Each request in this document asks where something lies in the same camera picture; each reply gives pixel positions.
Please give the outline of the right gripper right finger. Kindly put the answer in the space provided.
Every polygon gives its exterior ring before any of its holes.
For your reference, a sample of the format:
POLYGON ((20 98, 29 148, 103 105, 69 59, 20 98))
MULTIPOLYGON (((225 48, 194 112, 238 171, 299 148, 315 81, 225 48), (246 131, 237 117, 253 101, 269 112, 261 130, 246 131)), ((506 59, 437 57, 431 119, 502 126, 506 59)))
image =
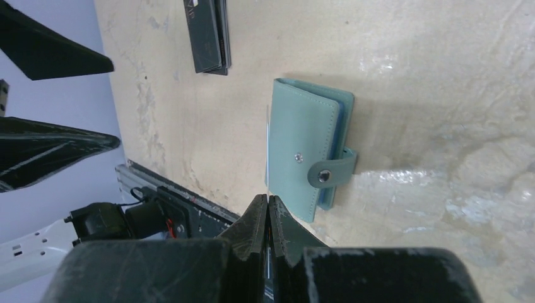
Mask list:
POLYGON ((296 221, 279 196, 269 197, 269 246, 275 302, 310 302, 303 252, 326 244, 296 221))

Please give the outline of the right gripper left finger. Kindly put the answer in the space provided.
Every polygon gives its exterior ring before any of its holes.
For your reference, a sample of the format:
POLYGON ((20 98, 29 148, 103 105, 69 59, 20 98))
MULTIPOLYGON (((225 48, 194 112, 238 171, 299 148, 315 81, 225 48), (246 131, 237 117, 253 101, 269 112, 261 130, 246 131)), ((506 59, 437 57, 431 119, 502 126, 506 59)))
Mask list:
POLYGON ((256 195, 243 215, 217 237, 219 302, 263 301, 268 199, 266 194, 256 195))

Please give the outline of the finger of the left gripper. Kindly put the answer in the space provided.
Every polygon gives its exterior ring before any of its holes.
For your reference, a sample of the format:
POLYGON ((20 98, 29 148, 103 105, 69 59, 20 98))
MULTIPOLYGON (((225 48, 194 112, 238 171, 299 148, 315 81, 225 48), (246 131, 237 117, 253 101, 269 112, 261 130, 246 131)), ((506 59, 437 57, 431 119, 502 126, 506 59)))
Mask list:
POLYGON ((1 1, 1 50, 31 80, 114 71, 110 58, 76 43, 1 1))
POLYGON ((1 192, 32 186, 120 144, 120 139, 111 134, 2 117, 1 192))

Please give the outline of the teal card holder wallet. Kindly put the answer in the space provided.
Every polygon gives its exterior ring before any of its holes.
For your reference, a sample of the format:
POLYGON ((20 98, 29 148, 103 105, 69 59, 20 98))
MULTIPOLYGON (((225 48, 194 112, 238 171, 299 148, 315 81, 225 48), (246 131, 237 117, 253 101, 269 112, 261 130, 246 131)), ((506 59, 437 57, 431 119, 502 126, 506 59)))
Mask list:
POLYGON ((266 175, 269 191, 299 219, 330 210, 336 188, 350 181, 357 152, 346 146, 355 96, 305 81, 273 81, 266 175))

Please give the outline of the black credit card stack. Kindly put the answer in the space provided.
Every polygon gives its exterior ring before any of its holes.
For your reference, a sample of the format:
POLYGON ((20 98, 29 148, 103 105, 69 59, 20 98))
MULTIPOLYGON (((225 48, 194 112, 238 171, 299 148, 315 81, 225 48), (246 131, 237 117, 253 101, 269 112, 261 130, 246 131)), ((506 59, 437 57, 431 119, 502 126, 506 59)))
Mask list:
POLYGON ((196 73, 226 76, 232 65, 225 0, 183 0, 196 73))

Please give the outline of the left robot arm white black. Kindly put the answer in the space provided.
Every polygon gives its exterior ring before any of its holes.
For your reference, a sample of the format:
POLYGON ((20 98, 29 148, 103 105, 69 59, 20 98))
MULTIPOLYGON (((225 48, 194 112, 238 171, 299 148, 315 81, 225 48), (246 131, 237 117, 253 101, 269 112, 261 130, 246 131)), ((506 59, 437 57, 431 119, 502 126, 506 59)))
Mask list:
MULTIPOLYGON (((109 73, 112 61, 1 2, 1 50, 31 80, 109 73)), ((1 118, 1 191, 32 186, 65 168, 117 148, 111 134, 1 118)), ((1 244, 1 290, 55 270, 84 237, 71 218, 1 244)))

